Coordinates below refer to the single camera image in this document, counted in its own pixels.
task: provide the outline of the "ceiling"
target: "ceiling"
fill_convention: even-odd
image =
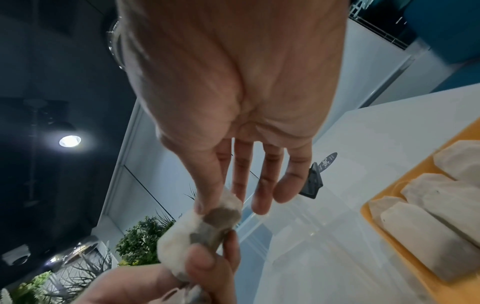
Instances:
[[[114,0],[0,2],[0,287],[96,225],[135,95],[105,32]],[[75,133],[75,148],[58,144]]]

